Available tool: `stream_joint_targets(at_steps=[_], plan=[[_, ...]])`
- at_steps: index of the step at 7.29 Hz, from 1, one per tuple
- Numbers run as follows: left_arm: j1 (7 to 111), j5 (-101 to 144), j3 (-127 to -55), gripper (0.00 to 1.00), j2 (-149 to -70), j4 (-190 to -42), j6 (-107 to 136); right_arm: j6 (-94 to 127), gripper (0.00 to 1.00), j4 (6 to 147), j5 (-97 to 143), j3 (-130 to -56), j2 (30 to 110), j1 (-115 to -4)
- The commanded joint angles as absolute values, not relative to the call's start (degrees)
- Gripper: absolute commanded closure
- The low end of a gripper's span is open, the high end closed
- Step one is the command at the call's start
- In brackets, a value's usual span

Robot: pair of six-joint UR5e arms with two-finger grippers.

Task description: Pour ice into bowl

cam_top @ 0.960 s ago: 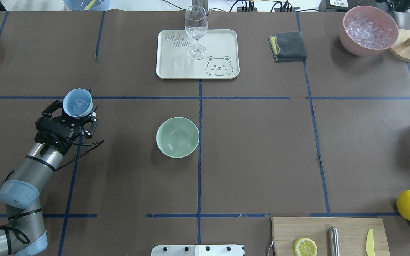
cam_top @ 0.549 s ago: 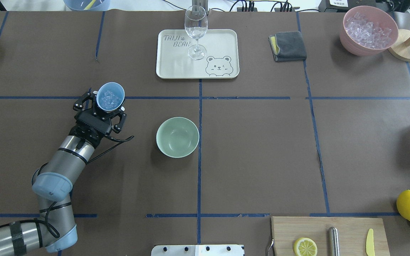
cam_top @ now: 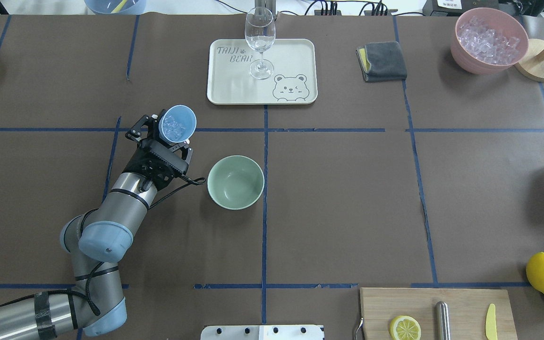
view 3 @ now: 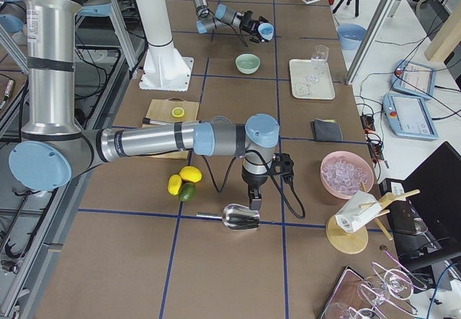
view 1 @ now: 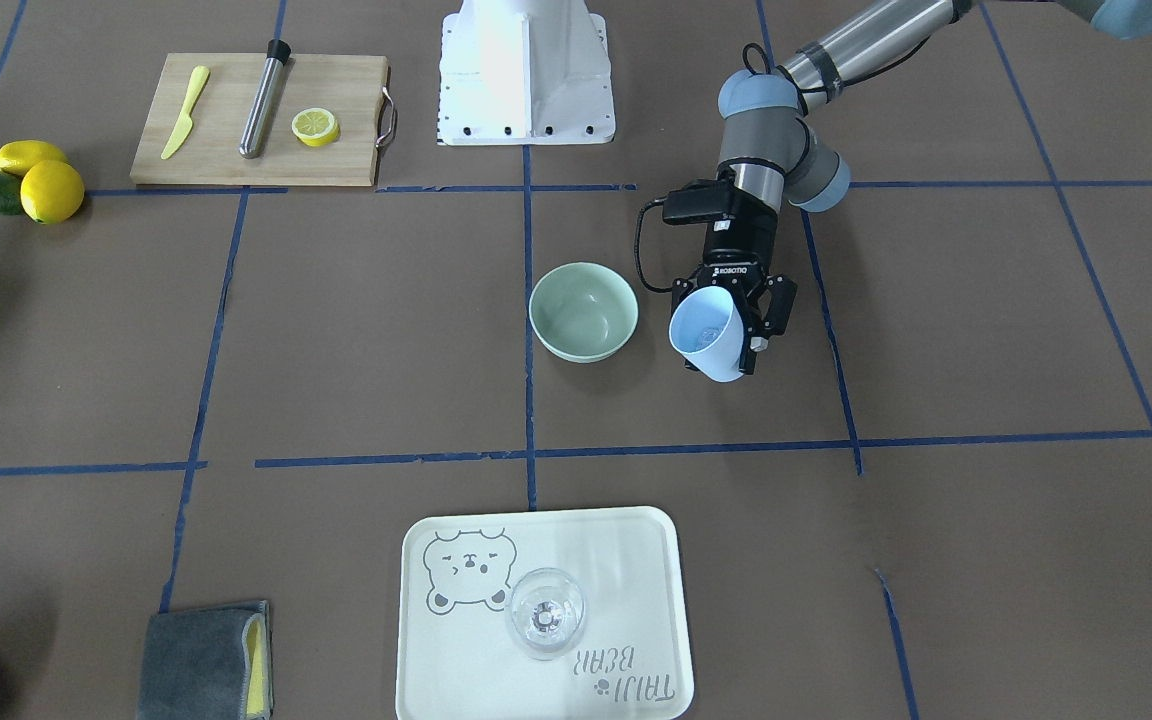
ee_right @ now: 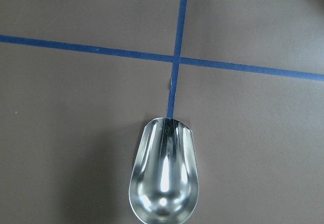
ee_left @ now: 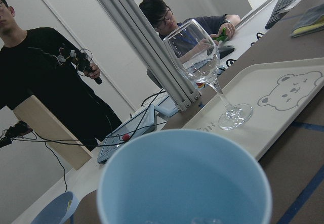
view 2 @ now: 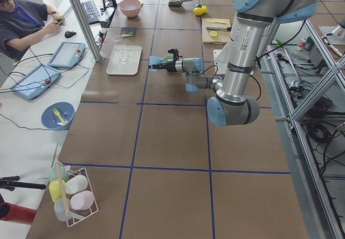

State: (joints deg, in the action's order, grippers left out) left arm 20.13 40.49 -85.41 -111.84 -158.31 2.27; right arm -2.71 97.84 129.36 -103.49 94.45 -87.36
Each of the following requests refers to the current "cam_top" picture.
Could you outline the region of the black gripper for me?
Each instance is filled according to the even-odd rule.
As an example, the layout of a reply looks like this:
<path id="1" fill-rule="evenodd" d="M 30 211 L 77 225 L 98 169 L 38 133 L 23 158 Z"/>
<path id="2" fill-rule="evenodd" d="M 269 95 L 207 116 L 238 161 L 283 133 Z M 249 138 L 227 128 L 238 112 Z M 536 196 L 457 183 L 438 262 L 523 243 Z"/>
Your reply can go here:
<path id="1" fill-rule="evenodd" d="M 194 150 L 190 140 L 167 148 L 162 144 L 158 115 L 144 115 L 126 132 L 126 138 L 137 143 L 136 151 L 123 169 L 150 180 L 158 191 L 175 179 L 185 176 Z"/>

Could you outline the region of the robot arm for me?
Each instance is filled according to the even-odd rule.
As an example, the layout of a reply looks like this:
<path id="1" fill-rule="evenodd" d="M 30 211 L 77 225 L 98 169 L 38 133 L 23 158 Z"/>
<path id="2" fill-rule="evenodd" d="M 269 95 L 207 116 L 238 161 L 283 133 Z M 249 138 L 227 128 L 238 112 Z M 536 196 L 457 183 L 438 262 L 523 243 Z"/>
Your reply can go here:
<path id="1" fill-rule="evenodd" d="M 0 305 L 0 340 L 53 340 L 82 329 L 99 336 L 127 320 L 119 261 L 134 241 L 155 197 L 173 179 L 190 185 L 188 138 L 195 119 L 168 111 L 143 116 L 126 134 L 137 148 L 100 207 L 73 218 L 60 233 L 70 254 L 75 286 Z"/>

